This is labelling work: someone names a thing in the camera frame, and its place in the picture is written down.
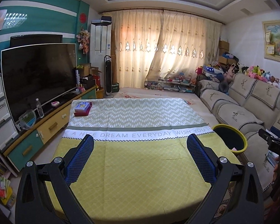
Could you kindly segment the person right hand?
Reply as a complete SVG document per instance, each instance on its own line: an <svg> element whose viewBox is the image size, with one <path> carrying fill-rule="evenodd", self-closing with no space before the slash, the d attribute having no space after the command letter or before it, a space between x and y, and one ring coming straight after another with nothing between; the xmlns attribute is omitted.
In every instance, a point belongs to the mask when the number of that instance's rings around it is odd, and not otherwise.
<svg viewBox="0 0 280 224"><path fill-rule="evenodd" d="M279 166L279 156L275 158L276 164L273 171L273 182L276 180L278 176L278 166Z"/></svg>

